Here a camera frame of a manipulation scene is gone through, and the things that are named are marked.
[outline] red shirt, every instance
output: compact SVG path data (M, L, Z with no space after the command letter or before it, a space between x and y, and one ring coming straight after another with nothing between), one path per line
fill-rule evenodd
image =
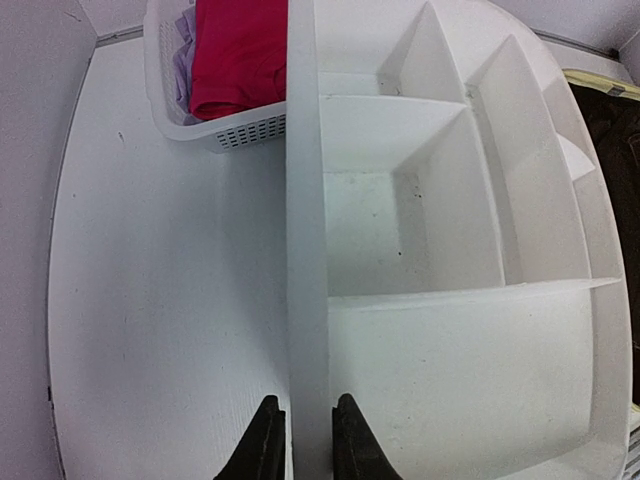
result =
M212 120L286 96L287 0L197 0L191 113Z

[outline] folded clothes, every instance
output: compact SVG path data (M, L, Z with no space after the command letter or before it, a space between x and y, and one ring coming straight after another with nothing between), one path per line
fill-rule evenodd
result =
M190 112L212 120L285 99L287 0L198 0Z
M191 99L191 68L196 51L196 7L182 12L182 16L175 22L178 33L184 40L184 45L173 55L173 70L176 77L175 98L178 106L189 113Z

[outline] lavender cloth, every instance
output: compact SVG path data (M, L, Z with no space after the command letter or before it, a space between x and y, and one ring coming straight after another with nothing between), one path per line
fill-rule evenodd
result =
M187 113L185 125L192 125L189 117L189 100L191 99L191 67L196 52L196 7L189 7L176 20L178 33L184 40L184 45L173 55L173 70L176 77L176 102Z

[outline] white plastic organizer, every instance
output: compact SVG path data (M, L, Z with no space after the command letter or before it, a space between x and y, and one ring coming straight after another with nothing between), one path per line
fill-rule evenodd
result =
M407 480L619 478L622 256L550 53L484 0L300 0L289 22L296 478L327 468L347 392Z

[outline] laundry basket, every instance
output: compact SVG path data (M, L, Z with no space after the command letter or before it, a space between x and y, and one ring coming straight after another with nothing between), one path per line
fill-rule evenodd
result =
M254 108L197 125L183 125L185 112L175 100L173 54L184 43L175 21L193 5L189 0L149 0L144 17L144 67L153 120L163 135L198 142L215 153L271 140L285 133L285 102Z

